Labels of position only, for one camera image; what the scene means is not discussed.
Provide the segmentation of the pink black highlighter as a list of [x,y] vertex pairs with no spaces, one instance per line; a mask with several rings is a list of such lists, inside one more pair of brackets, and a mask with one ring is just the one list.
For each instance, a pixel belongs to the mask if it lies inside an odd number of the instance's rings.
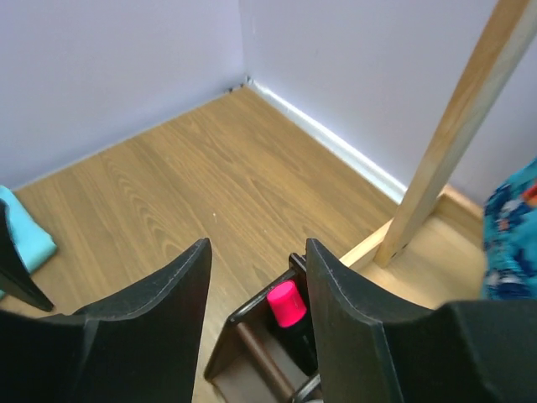
[[293,280],[276,285],[268,294],[276,329],[274,336],[307,376],[318,370],[315,337],[310,312]]

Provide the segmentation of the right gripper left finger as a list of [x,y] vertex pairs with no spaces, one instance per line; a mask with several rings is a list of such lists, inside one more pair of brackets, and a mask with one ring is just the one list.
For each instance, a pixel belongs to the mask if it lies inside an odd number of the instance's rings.
[[189,402],[211,278],[202,238],[70,315],[1,314],[4,402]]

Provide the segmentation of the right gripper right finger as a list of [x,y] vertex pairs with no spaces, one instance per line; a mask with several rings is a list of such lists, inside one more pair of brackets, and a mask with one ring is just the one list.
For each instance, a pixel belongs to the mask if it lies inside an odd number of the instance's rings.
[[536,303],[428,309],[306,242],[306,277],[327,402],[533,402]]

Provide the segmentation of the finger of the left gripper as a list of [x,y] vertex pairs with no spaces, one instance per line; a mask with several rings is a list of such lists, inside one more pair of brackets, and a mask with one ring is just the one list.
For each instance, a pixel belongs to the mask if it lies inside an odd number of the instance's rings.
[[1,290],[41,311],[52,312],[52,301],[34,283],[21,260],[8,226],[8,205],[1,201]]

